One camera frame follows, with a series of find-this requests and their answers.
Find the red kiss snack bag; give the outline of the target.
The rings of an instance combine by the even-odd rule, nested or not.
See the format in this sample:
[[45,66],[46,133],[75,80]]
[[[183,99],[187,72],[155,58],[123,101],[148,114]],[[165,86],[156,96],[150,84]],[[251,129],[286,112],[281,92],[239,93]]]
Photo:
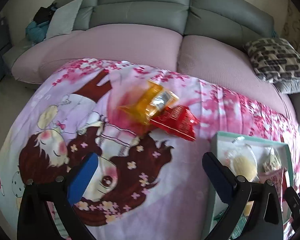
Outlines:
[[188,141],[195,141],[194,126],[199,124],[199,120],[192,114],[189,107],[182,105],[173,108],[166,107],[149,122],[170,135]]

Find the black bag on sofa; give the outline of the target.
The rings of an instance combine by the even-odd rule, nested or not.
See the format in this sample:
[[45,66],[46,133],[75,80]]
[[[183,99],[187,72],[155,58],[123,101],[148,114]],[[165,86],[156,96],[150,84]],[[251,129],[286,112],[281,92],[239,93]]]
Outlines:
[[57,10],[56,3],[52,3],[49,7],[40,7],[36,12],[33,21],[37,24],[41,24],[44,22],[50,22],[55,11]]

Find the orange cake packet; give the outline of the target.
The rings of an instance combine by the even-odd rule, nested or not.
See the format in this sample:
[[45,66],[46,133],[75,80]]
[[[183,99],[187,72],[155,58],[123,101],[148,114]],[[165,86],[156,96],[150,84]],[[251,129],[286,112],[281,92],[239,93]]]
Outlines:
[[119,109],[127,113],[136,122],[149,125],[154,116],[161,113],[166,107],[174,104],[179,97],[162,85],[147,81],[148,88],[131,105],[119,106]]

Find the grey cushion right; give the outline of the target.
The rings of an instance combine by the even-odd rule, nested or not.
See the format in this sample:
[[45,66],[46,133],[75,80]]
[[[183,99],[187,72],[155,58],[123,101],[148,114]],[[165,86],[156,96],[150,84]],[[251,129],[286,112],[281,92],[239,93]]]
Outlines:
[[278,82],[274,86],[282,94],[300,93],[300,80]]

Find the pale green small packet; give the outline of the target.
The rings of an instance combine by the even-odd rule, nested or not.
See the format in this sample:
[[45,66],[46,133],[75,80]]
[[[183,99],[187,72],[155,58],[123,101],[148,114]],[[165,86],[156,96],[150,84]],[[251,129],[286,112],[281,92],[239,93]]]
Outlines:
[[281,158],[277,149],[266,147],[266,157],[263,160],[262,167],[265,173],[277,171],[282,168]]

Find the pink knitted sofa cover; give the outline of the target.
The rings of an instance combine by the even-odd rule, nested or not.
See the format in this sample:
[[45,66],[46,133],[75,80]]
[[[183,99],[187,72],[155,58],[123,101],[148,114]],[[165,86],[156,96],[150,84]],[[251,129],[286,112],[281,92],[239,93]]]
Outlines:
[[197,77],[297,121],[289,97],[259,80],[242,51],[213,38],[181,36],[149,25],[109,24],[50,38],[22,53],[12,66],[12,75],[39,85],[63,64],[82,58],[124,60]]

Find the pink purple snack bag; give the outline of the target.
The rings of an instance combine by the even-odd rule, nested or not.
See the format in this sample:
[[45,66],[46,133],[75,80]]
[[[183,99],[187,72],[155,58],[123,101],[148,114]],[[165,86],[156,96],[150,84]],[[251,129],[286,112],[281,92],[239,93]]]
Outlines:
[[268,173],[261,173],[258,176],[261,183],[264,183],[269,180],[274,184],[280,204],[282,204],[282,189],[283,189],[282,185],[283,185],[284,174],[285,174],[285,168],[282,167],[279,170],[271,171]]

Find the light grey cushion left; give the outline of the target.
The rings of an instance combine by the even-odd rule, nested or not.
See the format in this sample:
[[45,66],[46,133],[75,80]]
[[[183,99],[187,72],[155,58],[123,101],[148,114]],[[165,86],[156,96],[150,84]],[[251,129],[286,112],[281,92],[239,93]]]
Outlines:
[[46,39],[60,35],[68,35],[72,32],[82,1],[83,0],[73,0],[56,10],[50,21]]

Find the green white cardboard tray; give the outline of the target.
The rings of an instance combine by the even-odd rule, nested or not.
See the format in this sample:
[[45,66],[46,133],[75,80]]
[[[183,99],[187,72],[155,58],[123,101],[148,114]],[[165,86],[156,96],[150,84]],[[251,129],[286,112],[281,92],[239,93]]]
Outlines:
[[282,199],[283,189],[293,185],[293,167],[287,144],[247,135],[218,131],[211,142],[211,151],[234,176],[247,181],[274,182],[281,206],[282,225],[287,225],[291,211]]

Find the black white patterned cushion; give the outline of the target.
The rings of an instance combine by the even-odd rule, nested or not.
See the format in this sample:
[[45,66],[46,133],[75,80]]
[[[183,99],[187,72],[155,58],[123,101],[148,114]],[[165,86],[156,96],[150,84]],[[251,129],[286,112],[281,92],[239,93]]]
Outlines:
[[244,49],[256,76],[268,83],[300,80],[300,54],[283,38],[260,38]]

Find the pink cartoon girl blanket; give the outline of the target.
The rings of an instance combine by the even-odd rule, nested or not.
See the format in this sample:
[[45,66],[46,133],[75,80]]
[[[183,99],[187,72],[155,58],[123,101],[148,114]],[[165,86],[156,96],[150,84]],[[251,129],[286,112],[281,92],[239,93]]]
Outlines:
[[[155,89],[189,109],[194,141],[144,125],[124,111]],[[287,172],[300,191],[300,134],[292,117],[207,81],[127,61],[64,64],[34,93],[0,150],[0,211],[13,231],[21,206],[37,215],[27,186],[67,179],[85,156],[98,168],[72,211],[96,239],[200,239],[210,182],[202,156],[217,132],[288,146]]]

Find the teal cloth bundle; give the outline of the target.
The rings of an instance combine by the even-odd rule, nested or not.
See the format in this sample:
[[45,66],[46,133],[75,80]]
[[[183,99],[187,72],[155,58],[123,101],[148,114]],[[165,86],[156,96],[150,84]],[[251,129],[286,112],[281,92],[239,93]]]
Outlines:
[[46,21],[37,24],[35,21],[32,21],[25,29],[26,38],[35,44],[42,42],[46,38],[49,23],[49,21]]

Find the clear bagged white bun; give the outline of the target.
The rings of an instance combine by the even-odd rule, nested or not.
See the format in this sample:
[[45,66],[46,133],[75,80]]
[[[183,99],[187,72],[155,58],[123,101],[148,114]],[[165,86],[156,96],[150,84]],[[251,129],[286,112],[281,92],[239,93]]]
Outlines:
[[253,149],[243,136],[236,137],[225,151],[225,164],[235,176],[253,182],[257,178],[257,160]]

